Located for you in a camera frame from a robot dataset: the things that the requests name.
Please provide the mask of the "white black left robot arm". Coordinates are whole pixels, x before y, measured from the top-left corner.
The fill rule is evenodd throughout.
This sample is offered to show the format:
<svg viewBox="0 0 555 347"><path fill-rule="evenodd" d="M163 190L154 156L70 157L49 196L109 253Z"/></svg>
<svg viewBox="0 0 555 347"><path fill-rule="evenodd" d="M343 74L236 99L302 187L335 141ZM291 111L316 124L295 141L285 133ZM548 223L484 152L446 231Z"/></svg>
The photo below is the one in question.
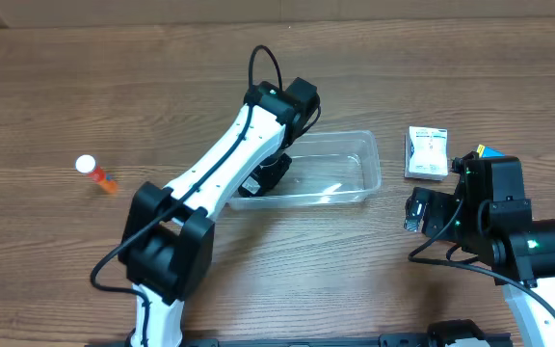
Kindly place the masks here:
<svg viewBox="0 0 555 347"><path fill-rule="evenodd" d="M261 196L290 165L285 150L317 121L316 86L296 78L286 90L252 86L235 122L187 172L160 188L144 183L134 195L119 261L137 297L135 329L127 346L177 346L184 302L212 262L215 221L244 187Z"/></svg>

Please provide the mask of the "clear plastic container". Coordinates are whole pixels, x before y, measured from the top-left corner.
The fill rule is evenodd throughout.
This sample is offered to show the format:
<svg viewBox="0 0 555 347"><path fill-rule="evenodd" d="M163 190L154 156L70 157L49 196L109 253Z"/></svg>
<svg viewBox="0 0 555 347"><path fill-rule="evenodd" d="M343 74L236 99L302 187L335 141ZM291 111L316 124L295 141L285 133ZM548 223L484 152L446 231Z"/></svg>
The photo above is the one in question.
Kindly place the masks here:
<svg viewBox="0 0 555 347"><path fill-rule="evenodd" d="M307 133L286 154L290 168L262 197L234 195L234 210L361 202L382 184L378 145L368 130Z"/></svg>

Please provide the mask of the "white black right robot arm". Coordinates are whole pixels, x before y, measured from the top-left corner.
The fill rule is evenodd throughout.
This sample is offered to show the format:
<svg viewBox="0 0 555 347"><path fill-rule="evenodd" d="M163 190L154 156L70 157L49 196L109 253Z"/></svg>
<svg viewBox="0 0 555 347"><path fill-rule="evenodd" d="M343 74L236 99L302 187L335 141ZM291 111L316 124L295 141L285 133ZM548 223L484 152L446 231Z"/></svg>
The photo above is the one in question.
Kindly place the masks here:
<svg viewBox="0 0 555 347"><path fill-rule="evenodd" d="M451 165L451 194L416 187L404 228L427 240L410 262L492 278L527 346L555 346L555 219L534 220L522 165L507 155L472 151Z"/></svg>

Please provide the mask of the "white medicine box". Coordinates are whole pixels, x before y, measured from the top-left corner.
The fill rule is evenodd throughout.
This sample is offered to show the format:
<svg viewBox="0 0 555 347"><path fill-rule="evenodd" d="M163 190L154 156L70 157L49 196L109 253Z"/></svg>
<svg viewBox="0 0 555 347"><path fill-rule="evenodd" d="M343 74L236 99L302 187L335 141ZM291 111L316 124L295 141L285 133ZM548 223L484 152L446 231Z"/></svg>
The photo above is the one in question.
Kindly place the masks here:
<svg viewBox="0 0 555 347"><path fill-rule="evenodd" d="M410 126L405 135L405 178L442 181L448 175L448 132Z"/></svg>

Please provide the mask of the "blue cough drops box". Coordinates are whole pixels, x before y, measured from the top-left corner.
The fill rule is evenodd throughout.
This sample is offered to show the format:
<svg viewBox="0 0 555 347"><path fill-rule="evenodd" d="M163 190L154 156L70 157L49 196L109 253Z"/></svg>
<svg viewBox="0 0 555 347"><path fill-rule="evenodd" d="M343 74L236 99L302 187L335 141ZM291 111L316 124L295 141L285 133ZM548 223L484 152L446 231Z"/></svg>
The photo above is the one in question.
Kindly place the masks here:
<svg viewBox="0 0 555 347"><path fill-rule="evenodd" d="M476 152L478 153L480 158L496 158L504 156L501 151L492 147L486 147L484 145L478 145Z"/></svg>

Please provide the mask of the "orange tube white cap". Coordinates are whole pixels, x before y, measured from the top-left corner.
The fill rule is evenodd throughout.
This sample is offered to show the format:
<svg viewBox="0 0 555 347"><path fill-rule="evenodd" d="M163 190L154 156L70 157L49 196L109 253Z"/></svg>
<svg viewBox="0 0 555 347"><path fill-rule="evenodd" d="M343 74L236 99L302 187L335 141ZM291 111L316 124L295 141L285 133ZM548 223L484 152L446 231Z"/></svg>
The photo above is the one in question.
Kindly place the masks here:
<svg viewBox="0 0 555 347"><path fill-rule="evenodd" d="M79 156L75 161L75 169L89 177L94 183L98 184L105 192L115 194L118 185L113 177L107 174L98 164L95 158L89 154Z"/></svg>

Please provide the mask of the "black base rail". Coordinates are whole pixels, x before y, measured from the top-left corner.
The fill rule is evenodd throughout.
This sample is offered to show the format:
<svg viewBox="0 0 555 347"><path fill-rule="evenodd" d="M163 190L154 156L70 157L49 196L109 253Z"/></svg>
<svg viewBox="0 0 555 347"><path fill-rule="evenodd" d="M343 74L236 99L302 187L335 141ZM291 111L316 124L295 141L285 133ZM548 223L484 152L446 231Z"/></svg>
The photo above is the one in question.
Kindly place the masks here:
<svg viewBox="0 0 555 347"><path fill-rule="evenodd" d="M385 333L372 337L311 339L184 340L181 347L513 347L509 333L484 333L472 320L430 324L424 333Z"/></svg>

